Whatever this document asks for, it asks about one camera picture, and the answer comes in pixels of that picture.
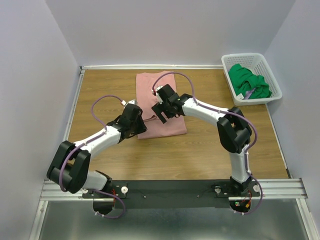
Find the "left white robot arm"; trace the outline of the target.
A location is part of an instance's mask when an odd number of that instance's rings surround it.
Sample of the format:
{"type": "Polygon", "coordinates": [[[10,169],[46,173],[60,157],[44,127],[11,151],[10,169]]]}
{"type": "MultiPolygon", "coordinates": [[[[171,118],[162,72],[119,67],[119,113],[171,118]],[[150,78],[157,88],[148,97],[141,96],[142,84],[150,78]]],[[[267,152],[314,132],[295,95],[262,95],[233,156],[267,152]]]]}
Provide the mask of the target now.
{"type": "Polygon", "coordinates": [[[107,197],[112,189],[112,179],[102,172],[89,171],[91,159],[125,139],[146,132],[142,113],[138,105],[127,103],[121,115],[95,134],[77,142],[63,141],[46,177],[58,184],[63,192],[75,194],[80,190],[93,190],[99,197],[107,197]]]}

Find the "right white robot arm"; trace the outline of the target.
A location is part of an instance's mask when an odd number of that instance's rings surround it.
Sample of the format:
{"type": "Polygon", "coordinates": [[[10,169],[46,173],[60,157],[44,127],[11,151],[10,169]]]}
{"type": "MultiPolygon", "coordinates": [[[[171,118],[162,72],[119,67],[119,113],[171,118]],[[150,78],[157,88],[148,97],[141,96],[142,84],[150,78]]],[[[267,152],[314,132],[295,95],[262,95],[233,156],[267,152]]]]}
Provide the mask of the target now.
{"type": "Polygon", "coordinates": [[[189,116],[217,127],[220,144],[229,152],[231,162],[230,191],[241,196],[247,192],[252,177],[248,164],[248,149],[252,130],[241,110],[215,107],[184,93],[179,96],[169,85],[151,90],[157,102],[152,110],[162,123],[168,119],[189,116]]]}

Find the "pink printed t shirt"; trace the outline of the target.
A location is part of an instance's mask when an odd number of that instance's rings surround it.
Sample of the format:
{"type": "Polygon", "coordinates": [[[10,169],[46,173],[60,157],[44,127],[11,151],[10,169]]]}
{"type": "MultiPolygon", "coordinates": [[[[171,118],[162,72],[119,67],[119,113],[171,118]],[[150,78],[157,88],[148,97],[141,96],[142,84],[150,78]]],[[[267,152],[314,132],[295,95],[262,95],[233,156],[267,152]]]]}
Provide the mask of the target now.
{"type": "Polygon", "coordinates": [[[152,110],[152,107],[157,103],[158,99],[152,93],[152,86],[155,87],[170,85],[173,90],[176,90],[175,77],[168,74],[156,81],[160,76],[166,74],[166,71],[159,73],[139,73],[136,75],[136,100],[138,106],[142,109],[142,119],[147,127],[147,131],[137,136],[139,140],[154,139],[162,137],[171,137],[184,135],[187,133],[184,118],[182,116],[176,118],[165,118],[166,123],[158,118],[152,110]]]}

